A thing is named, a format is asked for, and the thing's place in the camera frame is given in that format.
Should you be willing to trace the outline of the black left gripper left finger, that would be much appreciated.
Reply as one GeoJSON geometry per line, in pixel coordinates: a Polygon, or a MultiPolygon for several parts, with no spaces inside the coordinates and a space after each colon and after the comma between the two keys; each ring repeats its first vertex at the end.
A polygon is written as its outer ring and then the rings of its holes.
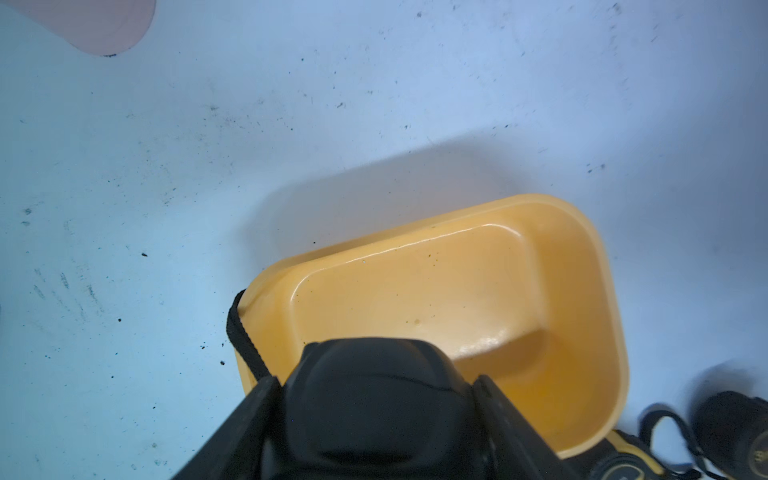
{"type": "Polygon", "coordinates": [[[259,479],[262,446],[280,391],[276,377],[258,383],[173,479],[259,479]]]}

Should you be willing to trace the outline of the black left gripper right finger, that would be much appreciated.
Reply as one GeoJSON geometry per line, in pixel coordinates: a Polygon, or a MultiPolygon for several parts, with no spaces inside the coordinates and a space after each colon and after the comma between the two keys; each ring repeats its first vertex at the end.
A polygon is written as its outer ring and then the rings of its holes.
{"type": "Polygon", "coordinates": [[[472,392],[487,436],[489,479],[579,479],[490,377],[479,376],[472,392]]]}

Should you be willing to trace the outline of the black yellow tape measure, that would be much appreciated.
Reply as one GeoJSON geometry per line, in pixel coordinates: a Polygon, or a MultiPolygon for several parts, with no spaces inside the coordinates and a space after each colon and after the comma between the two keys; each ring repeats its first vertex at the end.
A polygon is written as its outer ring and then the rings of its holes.
{"type": "Polygon", "coordinates": [[[704,456],[732,479],[767,478],[767,401],[717,393],[695,410],[692,427],[704,456]]]}
{"type": "Polygon", "coordinates": [[[664,419],[674,422],[686,448],[694,457],[701,453],[685,420],[673,410],[660,407],[641,417],[638,435],[614,429],[590,450],[567,458],[565,463],[579,479],[702,479],[704,474],[696,463],[672,467],[652,453],[654,429],[664,419]]]}
{"type": "MultiPolygon", "coordinates": [[[[275,377],[236,308],[226,332],[257,384],[275,377]]],[[[472,389],[427,342],[308,343],[278,381],[259,479],[489,479],[472,389]]]]}

